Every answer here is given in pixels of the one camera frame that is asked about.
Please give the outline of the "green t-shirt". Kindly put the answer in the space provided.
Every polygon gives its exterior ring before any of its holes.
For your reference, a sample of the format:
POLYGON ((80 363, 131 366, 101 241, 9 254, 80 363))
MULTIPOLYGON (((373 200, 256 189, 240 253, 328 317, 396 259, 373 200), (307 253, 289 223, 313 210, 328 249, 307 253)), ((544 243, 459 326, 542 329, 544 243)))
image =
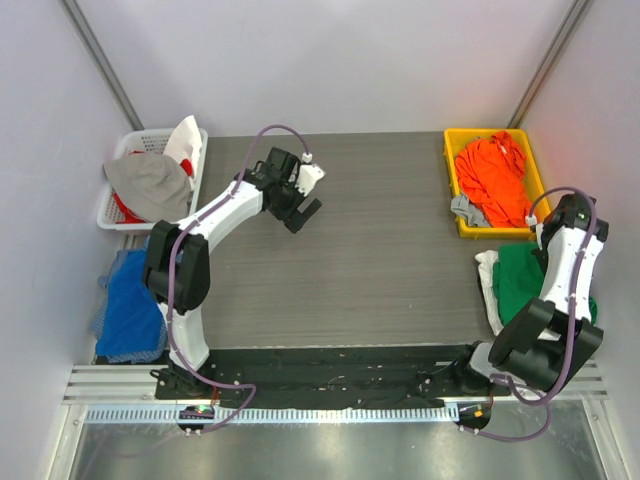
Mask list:
POLYGON ((534 252, 534 242, 504 245, 492 267, 492 290, 500 322, 506 326, 542 289, 544 273, 534 252))

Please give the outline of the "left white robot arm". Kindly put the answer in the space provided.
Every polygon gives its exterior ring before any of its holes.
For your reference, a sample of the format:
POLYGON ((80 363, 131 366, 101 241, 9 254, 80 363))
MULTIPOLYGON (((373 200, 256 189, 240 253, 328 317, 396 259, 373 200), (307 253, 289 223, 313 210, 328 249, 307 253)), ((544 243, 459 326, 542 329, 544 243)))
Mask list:
POLYGON ((201 312, 211 286, 213 250, 243 222, 262 212, 297 233, 322 206, 314 199, 300 208, 325 175, 311 154, 297 157, 274 147, 266 160, 237 174, 202 209, 176 223, 154 225, 142 281, 165 317, 170 359, 182 369, 177 383, 190 398, 205 397, 213 385, 212 373, 203 368, 209 347, 201 312))

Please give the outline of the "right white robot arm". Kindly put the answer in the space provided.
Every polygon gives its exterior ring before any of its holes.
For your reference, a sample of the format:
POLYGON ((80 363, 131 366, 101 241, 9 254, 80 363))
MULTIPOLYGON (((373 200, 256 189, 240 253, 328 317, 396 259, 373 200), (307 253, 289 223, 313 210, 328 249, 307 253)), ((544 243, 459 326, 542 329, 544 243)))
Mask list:
POLYGON ((609 224, 597 218, 595 199, 566 187, 557 206, 542 221, 526 217, 536 234, 533 255, 544 280, 497 338, 478 342, 466 361, 451 371, 457 391, 472 395, 493 382, 515 390, 521 385, 558 394, 600 347, 604 331, 589 310, 597 259, 609 224))

